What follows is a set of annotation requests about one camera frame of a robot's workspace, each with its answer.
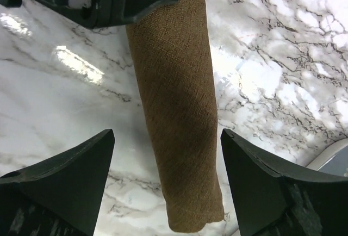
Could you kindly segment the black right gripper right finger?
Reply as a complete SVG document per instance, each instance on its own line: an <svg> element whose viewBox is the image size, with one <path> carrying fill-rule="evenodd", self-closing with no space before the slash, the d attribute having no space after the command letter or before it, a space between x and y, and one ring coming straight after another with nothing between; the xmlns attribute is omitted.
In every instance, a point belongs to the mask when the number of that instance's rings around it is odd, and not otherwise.
<svg viewBox="0 0 348 236"><path fill-rule="evenodd" d="M347 235L347 177L285 160L224 129L237 235Z"/></svg>

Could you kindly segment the brown cloth napkin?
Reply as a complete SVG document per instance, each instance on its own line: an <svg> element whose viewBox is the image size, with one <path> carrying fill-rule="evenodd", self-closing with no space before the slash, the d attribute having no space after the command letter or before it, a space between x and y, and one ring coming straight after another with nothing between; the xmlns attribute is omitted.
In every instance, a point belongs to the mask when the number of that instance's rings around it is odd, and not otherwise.
<svg viewBox="0 0 348 236"><path fill-rule="evenodd" d="M158 8L126 32L169 227L198 232L224 217L206 1Z"/></svg>

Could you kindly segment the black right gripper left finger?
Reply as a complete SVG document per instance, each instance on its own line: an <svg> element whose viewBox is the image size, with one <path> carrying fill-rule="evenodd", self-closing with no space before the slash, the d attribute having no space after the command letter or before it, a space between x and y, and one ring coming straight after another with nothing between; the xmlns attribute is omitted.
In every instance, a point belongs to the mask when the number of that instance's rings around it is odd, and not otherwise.
<svg viewBox="0 0 348 236"><path fill-rule="evenodd" d="M1 235L93 235L114 149L106 129L1 177Z"/></svg>

